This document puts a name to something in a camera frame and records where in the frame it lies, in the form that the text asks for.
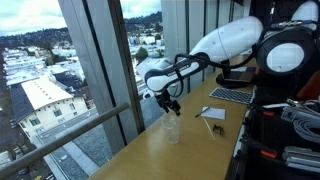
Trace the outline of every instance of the cloudy sky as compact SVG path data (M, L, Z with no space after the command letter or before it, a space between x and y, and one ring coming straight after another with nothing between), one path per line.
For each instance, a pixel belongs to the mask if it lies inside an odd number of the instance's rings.
M124 18L161 11L160 0L121 0ZM0 0L0 36L66 27L58 0Z

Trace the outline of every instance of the wooden table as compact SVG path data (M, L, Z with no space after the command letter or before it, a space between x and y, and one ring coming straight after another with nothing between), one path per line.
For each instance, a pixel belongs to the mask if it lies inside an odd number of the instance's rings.
M162 116L123 148L90 179L224 179L233 154L246 105L209 97L220 87L217 73L210 76L181 102L181 132L178 144L168 144L161 128ZM251 87L238 89L251 92ZM226 110L226 119L206 118L224 128L213 140L202 117L194 118L203 106Z

